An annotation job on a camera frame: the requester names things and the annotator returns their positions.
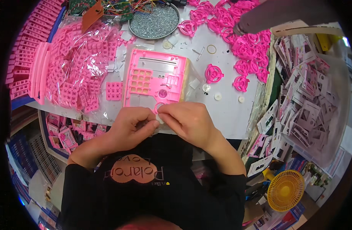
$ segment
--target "yellow fan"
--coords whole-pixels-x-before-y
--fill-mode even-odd
[[[272,209],[284,212],[292,209],[301,200],[305,190],[305,181],[298,171],[286,170],[274,176],[267,168],[263,174],[271,181],[267,200]]]

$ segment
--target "clear plastic bag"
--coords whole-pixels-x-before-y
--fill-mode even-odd
[[[82,17],[61,22],[51,44],[46,97],[64,108],[95,113],[108,61],[116,56],[119,21],[99,19],[82,34]]]
[[[123,76],[123,106],[150,108],[154,113],[164,104],[193,101],[204,82],[185,57],[128,45]],[[160,130],[169,130],[165,124]]]

